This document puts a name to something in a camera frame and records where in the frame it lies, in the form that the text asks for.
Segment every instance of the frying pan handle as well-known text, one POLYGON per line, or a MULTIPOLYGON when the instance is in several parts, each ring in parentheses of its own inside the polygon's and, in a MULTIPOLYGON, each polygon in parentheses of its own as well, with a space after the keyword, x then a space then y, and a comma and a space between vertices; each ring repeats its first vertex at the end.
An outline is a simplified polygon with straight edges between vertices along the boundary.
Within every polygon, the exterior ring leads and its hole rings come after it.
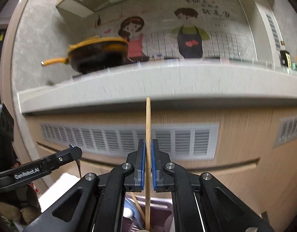
POLYGON ((52 65, 56 63, 63 63, 67 65, 69 63, 69 60, 68 58, 63 58, 63 57, 52 58, 52 59, 42 61, 41 66, 47 66, 47 65, 52 65))

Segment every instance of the metal screw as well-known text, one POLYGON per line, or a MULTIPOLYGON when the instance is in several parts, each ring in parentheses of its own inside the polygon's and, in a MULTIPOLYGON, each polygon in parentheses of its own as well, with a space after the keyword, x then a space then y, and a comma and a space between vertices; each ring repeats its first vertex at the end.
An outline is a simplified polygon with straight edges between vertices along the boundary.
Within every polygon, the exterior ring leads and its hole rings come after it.
POLYGON ((94 173, 88 173, 85 175, 85 179, 87 179, 88 181, 91 181, 93 179, 95 179, 95 174, 94 173))
POLYGON ((168 163, 166 164, 166 168, 167 168, 167 169, 173 169, 173 168, 175 168, 175 164, 172 163, 172 162, 168 162, 168 163))
POLYGON ((209 181, 210 179, 212 179, 212 175, 210 173, 204 173, 202 174, 202 178, 206 181, 209 181))
POLYGON ((127 169, 131 168, 131 164, 128 163, 128 162, 126 162, 126 163, 124 163, 124 164, 122 165, 122 168, 125 169, 125 170, 127 170, 127 169))

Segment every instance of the air vent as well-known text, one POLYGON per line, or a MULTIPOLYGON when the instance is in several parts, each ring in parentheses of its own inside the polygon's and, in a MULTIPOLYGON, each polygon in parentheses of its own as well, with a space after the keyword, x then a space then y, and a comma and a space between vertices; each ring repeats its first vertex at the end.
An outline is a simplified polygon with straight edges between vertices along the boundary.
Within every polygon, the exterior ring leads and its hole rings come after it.
POLYGON ((272 30, 272 34, 273 34, 274 41, 275 41, 275 46, 279 50, 280 49, 280 44, 279 44, 280 42, 279 42, 279 39, 278 39, 277 31, 275 29, 275 25, 273 23, 273 20, 272 20, 271 16, 266 14, 266 17, 267 17, 267 20, 269 21, 269 24, 270 24, 270 27, 271 27, 271 30, 272 30))
POLYGON ((274 147, 295 139, 297 139, 297 117, 281 119, 274 147))
MULTIPOLYGON (((44 140, 64 147, 78 146, 84 152, 126 156, 145 138, 144 125, 99 126, 42 123, 44 140)), ((218 123, 152 125, 152 138, 171 159, 213 159, 218 123)))

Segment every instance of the wooden chopstick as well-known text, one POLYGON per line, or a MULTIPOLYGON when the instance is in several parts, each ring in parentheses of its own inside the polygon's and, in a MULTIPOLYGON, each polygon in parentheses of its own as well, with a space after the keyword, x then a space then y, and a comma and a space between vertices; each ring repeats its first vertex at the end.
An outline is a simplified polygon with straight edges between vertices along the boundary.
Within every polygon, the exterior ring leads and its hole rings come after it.
POLYGON ((146 98, 146 160, 145 160, 145 229, 150 229, 151 215, 151 99, 146 98))
POLYGON ((135 205, 136 205, 138 211, 140 212, 140 214, 141 214, 143 220, 145 221, 145 214, 144 214, 142 208, 140 207, 140 204, 139 204, 139 202, 138 202, 138 200, 137 200, 137 197, 134 195, 133 192, 129 192, 129 194, 131 195, 132 199, 134 200, 134 203, 135 203, 135 205))

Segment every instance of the cartoon girl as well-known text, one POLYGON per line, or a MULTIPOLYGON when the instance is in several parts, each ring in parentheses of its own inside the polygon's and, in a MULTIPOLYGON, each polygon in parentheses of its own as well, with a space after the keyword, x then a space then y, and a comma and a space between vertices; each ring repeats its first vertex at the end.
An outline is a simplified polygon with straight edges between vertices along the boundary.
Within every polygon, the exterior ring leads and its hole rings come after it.
POLYGON ((149 57, 143 53, 141 30, 144 27, 144 20, 141 17, 129 17, 125 19, 118 34, 128 41, 128 55, 130 61, 147 61, 149 57))

